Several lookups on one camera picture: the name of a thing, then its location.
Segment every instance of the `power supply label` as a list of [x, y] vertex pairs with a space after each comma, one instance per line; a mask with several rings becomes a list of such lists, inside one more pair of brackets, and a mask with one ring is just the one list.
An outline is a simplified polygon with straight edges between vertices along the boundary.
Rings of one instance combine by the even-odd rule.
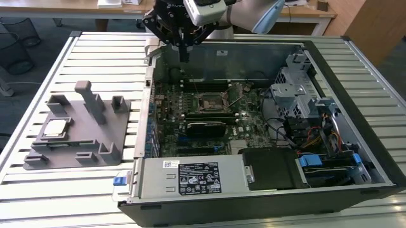
[[177, 169], [181, 196], [221, 192], [217, 162], [179, 164]]

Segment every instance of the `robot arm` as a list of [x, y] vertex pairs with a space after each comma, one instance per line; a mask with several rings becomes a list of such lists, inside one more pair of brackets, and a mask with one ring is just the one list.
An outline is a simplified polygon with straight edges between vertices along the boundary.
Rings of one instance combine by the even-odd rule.
[[284, 0], [156, 0], [143, 23], [156, 37], [179, 51], [179, 61], [188, 62], [188, 51], [199, 45], [223, 18], [255, 33], [270, 31]]

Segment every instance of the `blue latch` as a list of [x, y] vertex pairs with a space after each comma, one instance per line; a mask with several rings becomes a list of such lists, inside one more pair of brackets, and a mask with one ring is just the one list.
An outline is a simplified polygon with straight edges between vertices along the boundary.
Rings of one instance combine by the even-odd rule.
[[113, 186], [125, 186], [127, 177], [113, 177]]
[[307, 166], [322, 166], [322, 160], [316, 154], [306, 154], [299, 158], [299, 163], [302, 167]]
[[362, 160], [360, 160], [360, 157], [359, 157], [359, 154], [358, 154], [358, 153], [354, 153], [354, 154], [352, 154], [352, 158], [354, 158], [356, 164], [360, 164], [360, 163], [362, 163]]

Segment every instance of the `wooden table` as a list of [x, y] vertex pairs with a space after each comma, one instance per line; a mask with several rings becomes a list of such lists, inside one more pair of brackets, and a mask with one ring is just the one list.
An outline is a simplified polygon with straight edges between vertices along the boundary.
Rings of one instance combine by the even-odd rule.
[[[91, 18], [141, 19], [153, 6], [153, 0], [143, 0], [140, 5], [123, 4], [121, 8], [97, 9], [97, 0], [0, 0], [1, 17], [29, 18]], [[284, 8], [278, 22], [315, 23], [312, 35], [324, 33], [330, 20], [336, 16], [328, 12], [303, 6]]]
[[322, 36], [332, 18], [336, 17], [335, 11], [328, 6], [328, 11], [319, 11], [315, 8], [318, 0], [310, 0], [310, 6], [290, 6], [283, 8], [278, 22], [312, 23], [316, 24], [311, 35]]
[[97, 0], [0, 0], [1, 17], [141, 19], [153, 0], [120, 8], [97, 8]]

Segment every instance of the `motherboard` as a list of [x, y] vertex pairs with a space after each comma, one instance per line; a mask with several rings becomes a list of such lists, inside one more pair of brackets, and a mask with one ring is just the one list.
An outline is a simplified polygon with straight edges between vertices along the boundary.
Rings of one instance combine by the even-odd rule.
[[271, 147], [260, 114], [264, 88], [250, 82], [156, 83], [159, 157], [236, 154]]

